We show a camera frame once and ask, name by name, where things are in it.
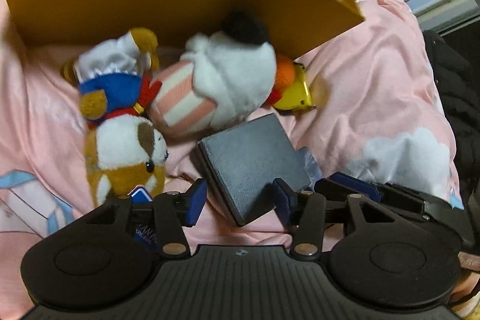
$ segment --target dark gray case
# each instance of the dark gray case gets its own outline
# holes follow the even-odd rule
[[[275,178],[296,192],[310,185],[298,153],[273,114],[206,137],[198,149],[202,174],[237,226],[273,209],[269,187]]]

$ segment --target black pompom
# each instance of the black pompom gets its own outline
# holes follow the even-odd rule
[[[269,40],[265,24],[243,11],[230,13],[222,22],[222,31],[244,44],[262,45]]]

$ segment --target black eye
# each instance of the black eye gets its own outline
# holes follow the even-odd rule
[[[148,162],[145,163],[145,167],[147,169],[147,172],[153,172],[153,170],[155,169],[155,165],[153,164],[152,159],[148,160]]]

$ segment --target pink blanket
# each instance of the pink blanket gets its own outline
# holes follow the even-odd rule
[[[357,0],[366,21],[302,56],[309,82],[327,81],[323,111],[280,117],[296,148],[307,146],[325,175],[342,170],[361,179],[394,181],[461,206],[452,163],[455,141],[425,53],[417,21],[403,0]],[[22,285],[23,254],[93,207],[83,161],[85,122],[77,91],[58,65],[86,48],[25,48],[0,0],[0,319],[18,319],[31,302]],[[266,114],[259,109],[253,117]],[[189,159],[195,140],[170,146],[167,190],[185,190],[198,172]],[[212,197],[198,224],[198,243],[284,244],[274,212],[231,227]],[[324,248],[338,237],[326,235]]]

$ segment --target cloud print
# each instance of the cloud print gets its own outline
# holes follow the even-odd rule
[[[450,150],[426,128],[368,140],[342,170],[365,182],[396,183],[449,201]]]

